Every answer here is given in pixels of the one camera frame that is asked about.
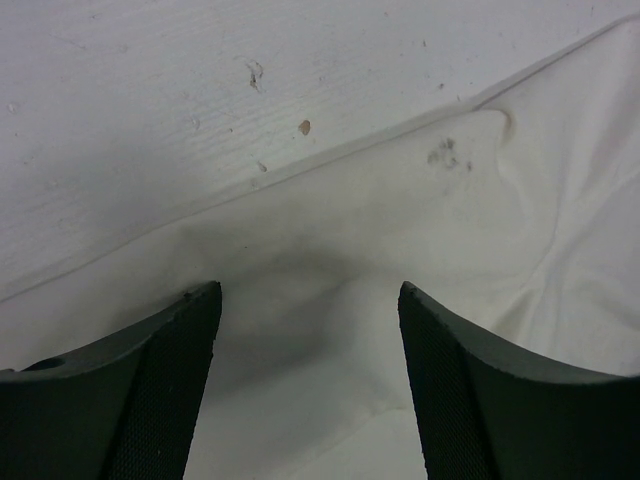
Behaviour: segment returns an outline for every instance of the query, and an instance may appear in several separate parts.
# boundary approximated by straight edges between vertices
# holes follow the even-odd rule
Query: textured plastic surface
[[[399,312],[430,480],[640,478],[640,378],[541,357],[410,284]]]
[[[86,347],[0,372],[0,478],[182,478],[220,313],[210,284]]]

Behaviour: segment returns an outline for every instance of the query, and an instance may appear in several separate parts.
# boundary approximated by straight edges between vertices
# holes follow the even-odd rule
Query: brown spot
[[[311,131],[311,122],[309,120],[305,120],[300,125],[298,125],[298,130],[300,130],[300,133],[302,133],[306,137]]]

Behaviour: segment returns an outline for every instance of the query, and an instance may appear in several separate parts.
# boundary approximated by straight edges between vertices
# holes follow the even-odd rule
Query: stain
[[[251,72],[251,76],[249,77],[249,85],[256,92],[262,93],[262,76],[264,75],[264,68],[255,60],[248,60],[244,63],[249,71]]]
[[[298,130],[300,130],[300,133],[302,133],[306,137],[311,131],[311,122],[309,120],[305,120],[300,125],[298,125]]]
[[[191,124],[195,127],[196,132],[200,130],[200,119],[195,115],[191,115]]]
[[[447,170],[456,168],[460,162],[456,158],[455,147],[456,141],[447,137],[438,144],[438,148],[429,152],[427,163],[432,166],[442,165]]]

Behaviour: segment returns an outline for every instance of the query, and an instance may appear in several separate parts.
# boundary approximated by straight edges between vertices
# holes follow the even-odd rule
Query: mounting hole
[[[37,363],[34,363],[28,368],[25,368],[25,372],[31,372],[34,370],[49,370],[50,368],[56,368],[64,365],[64,359],[60,357],[51,357],[45,358],[44,360],[40,360]]]

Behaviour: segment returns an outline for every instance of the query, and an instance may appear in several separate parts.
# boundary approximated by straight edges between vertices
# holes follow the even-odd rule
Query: white cloth
[[[221,281],[188,479],[424,478],[397,326],[405,279],[526,348],[639,373],[638,51],[630,21],[475,112],[9,298],[0,366]]]

